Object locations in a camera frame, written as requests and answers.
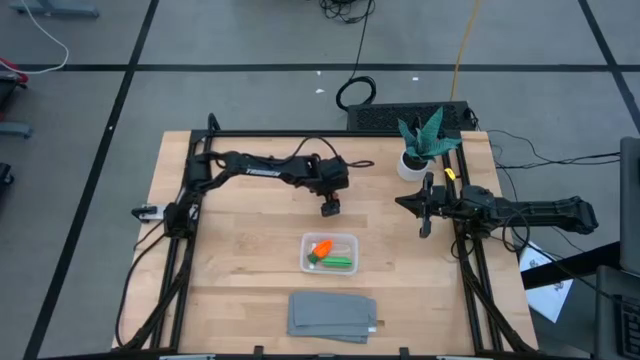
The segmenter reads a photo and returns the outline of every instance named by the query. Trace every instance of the white pot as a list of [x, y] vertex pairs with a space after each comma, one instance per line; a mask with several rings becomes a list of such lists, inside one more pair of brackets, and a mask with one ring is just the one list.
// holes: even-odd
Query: white pot
[[398, 175], [403, 178], [405, 181], [422, 181], [424, 176], [427, 175], [427, 171], [433, 167], [434, 161], [429, 160], [425, 164], [425, 167], [420, 170], [413, 170], [409, 168], [404, 161], [402, 160], [404, 156], [404, 152], [400, 154], [400, 159], [398, 159]]

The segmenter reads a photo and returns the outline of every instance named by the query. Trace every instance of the yellow cable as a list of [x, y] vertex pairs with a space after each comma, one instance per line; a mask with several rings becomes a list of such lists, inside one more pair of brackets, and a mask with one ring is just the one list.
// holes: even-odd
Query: yellow cable
[[460, 44], [460, 50], [458, 51], [458, 58], [456, 59], [456, 67], [453, 70], [453, 84], [451, 84], [451, 97], [449, 97], [449, 101], [453, 101], [454, 96], [456, 95], [456, 88], [458, 87], [458, 68], [460, 67], [460, 60], [462, 59], [462, 53], [464, 53], [464, 48], [467, 46], [467, 39], [469, 38], [469, 34], [471, 34], [471, 27], [473, 27], [473, 21], [476, 19], [476, 15], [478, 15], [478, 8], [480, 8], [480, 0], [475, 0], [473, 4], [473, 12], [471, 13], [471, 19], [467, 23], [467, 30], [464, 33], [464, 37], [462, 38], [462, 44]]

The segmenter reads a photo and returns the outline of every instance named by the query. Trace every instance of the white cable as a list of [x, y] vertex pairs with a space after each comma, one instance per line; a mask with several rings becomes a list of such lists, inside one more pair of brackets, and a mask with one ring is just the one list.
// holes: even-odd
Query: white cable
[[29, 14], [29, 17], [31, 18], [31, 21], [33, 21], [33, 23], [36, 25], [36, 27], [38, 27], [38, 29], [40, 29], [40, 31], [42, 31], [45, 35], [47, 35], [49, 37], [49, 39], [55, 41], [56, 44], [62, 46], [62, 48], [64, 49], [64, 52], [65, 52], [64, 61], [62, 61], [62, 64], [60, 64], [58, 66], [54, 66], [52, 68], [39, 70], [39, 71], [20, 71], [20, 70], [17, 70], [17, 69], [14, 69], [14, 68], [10, 67], [9, 65], [5, 64], [2, 61], [0, 61], [0, 65], [4, 66], [5, 68], [7, 68], [7, 69], [9, 69], [9, 70], [11, 70], [11, 71], [13, 71], [15, 73], [25, 74], [25, 75], [44, 74], [44, 73], [48, 73], [50, 71], [56, 71], [58, 69], [61, 69], [63, 66], [67, 65], [67, 60], [69, 60], [69, 49], [63, 43], [61, 43], [58, 39], [54, 38], [51, 34], [49, 34], [47, 32], [47, 30], [43, 29], [42, 26], [40, 26], [40, 24], [38, 24], [38, 22], [36, 21], [36, 19], [34, 19], [33, 15], [31, 14], [31, 10], [29, 10], [29, 7], [24, 2], [24, 0], [20, 0], [20, 2], [22, 2], [22, 6], [24, 6], [25, 10], [27, 11], [27, 14]]

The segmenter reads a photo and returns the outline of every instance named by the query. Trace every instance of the gray floor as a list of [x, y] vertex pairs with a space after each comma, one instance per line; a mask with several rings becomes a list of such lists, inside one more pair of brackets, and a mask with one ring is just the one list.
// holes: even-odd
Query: gray floor
[[[69, 46], [72, 64], [126, 64], [149, 0], [92, 2], [101, 11], [97, 20], [39, 19]], [[471, 1], [377, 2], [363, 63], [455, 62]], [[12, 36], [0, 36], [0, 55], [22, 64], [56, 63], [61, 51], [6, 3], [0, 0], [0, 34]], [[640, 44], [633, 36], [640, 30], [633, 16], [640, 3], [589, 4], [618, 62], [640, 63]], [[315, 1], [160, 0], [140, 63], [350, 63], [360, 31], [361, 25], [325, 19]], [[484, 0], [463, 62], [605, 64], [574, 0]], [[110, 348], [139, 227], [129, 211], [146, 199], [164, 131], [204, 127], [211, 111], [225, 129], [344, 129], [346, 114], [335, 106], [334, 96], [349, 75], [136, 73], [40, 356]], [[452, 78], [450, 72], [367, 75], [378, 84], [377, 103], [446, 100]], [[640, 96], [640, 74], [624, 76]], [[119, 72], [33, 76], [30, 89], [19, 91], [8, 112], [9, 121], [28, 122], [36, 132], [26, 141], [0, 138], [0, 162], [11, 163], [17, 178], [0, 208], [5, 359], [22, 357], [122, 77]], [[365, 89], [354, 87], [345, 102], [365, 96]], [[483, 129], [526, 136], [551, 158], [615, 151], [621, 137], [638, 135], [609, 73], [463, 72], [458, 99], [469, 102]], [[526, 143], [500, 134], [491, 138], [504, 150], [502, 155], [496, 150], [503, 164], [534, 160]], [[522, 199], [579, 194], [594, 205], [600, 228], [586, 237], [569, 235], [582, 249], [618, 239], [616, 165], [511, 174]], [[512, 198], [500, 176], [505, 196]], [[536, 230], [533, 240], [561, 255], [575, 253], [552, 231]], [[539, 330], [545, 349], [574, 354], [553, 340], [552, 331]]]

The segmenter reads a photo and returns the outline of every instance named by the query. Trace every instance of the green plant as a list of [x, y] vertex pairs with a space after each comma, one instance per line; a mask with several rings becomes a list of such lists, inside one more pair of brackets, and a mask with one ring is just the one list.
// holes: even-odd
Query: green plant
[[438, 139], [441, 124], [442, 108], [431, 116], [422, 129], [416, 129], [415, 135], [411, 133], [407, 123], [398, 119], [398, 130], [400, 130], [407, 146], [405, 150], [407, 155], [415, 161], [427, 162], [455, 149], [462, 142], [462, 139]]

